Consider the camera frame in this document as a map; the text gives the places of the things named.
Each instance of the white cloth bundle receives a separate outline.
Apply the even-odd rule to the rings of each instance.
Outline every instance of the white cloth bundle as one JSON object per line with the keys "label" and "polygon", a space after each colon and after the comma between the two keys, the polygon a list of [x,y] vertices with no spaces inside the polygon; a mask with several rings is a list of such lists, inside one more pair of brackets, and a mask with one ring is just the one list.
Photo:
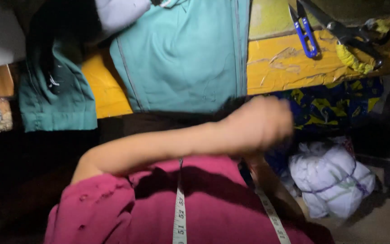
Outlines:
{"label": "white cloth bundle", "polygon": [[302,190],[311,218],[327,214],[348,218],[375,185],[374,174],[335,144],[301,143],[300,153],[290,157],[293,180]]}

